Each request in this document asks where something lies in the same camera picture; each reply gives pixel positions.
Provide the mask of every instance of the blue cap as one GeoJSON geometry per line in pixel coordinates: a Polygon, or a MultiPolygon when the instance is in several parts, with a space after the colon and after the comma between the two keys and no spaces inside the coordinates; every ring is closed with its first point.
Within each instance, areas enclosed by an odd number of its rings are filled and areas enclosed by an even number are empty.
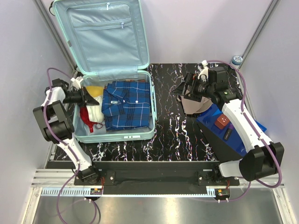
{"type": "Polygon", "coordinates": [[[241,56],[234,56],[232,59],[232,64],[234,65],[240,65],[243,61],[243,58],[241,56]]]}

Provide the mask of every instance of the suitcase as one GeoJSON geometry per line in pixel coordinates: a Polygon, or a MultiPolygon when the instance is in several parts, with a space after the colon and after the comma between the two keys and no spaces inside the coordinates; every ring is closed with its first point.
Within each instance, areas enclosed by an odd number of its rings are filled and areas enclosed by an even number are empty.
{"type": "Polygon", "coordinates": [[[77,66],[82,86],[105,86],[114,80],[145,79],[151,83],[149,127],[90,133],[75,106],[76,138],[83,143],[146,140],[154,136],[157,120],[155,89],[150,74],[149,51],[139,0],[55,0],[55,16],[77,66]]]}

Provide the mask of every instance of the yellow cloth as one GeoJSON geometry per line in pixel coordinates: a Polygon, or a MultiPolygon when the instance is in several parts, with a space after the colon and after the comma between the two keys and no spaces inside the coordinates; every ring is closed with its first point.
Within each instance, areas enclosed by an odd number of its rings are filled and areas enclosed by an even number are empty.
{"type": "Polygon", "coordinates": [[[104,87],[101,86],[87,86],[86,90],[88,93],[93,97],[98,97],[100,95],[103,95],[104,87]]]}

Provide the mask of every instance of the white cloth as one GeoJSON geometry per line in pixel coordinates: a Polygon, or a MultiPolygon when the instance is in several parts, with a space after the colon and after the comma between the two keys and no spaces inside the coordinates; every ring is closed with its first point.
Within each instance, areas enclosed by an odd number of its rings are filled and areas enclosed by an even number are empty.
{"type": "Polygon", "coordinates": [[[104,121],[104,114],[102,113],[103,95],[94,98],[100,105],[86,106],[88,117],[91,122],[102,123],[104,121]]]}

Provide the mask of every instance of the suitcase lid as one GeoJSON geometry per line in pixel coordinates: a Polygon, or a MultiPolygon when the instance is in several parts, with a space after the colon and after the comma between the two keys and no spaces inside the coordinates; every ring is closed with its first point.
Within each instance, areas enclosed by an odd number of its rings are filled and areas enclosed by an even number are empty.
{"type": "Polygon", "coordinates": [[[55,16],[84,75],[137,77],[149,65],[139,0],[55,0],[55,16]]]}

